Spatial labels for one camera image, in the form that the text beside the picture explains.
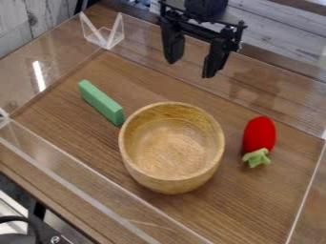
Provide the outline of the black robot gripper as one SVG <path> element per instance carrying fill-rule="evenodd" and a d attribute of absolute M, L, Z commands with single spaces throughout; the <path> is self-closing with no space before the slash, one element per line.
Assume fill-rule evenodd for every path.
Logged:
<path fill-rule="evenodd" d="M 240 49 L 248 25 L 229 12 L 229 0 L 160 0 L 161 15 L 178 21 L 184 27 L 204 37 L 222 36 Z M 185 36 L 178 22 L 161 18 L 165 58 L 174 64 L 185 53 Z M 225 68 L 230 47 L 224 38 L 214 38 L 204 60 L 204 78 L 212 78 Z"/>

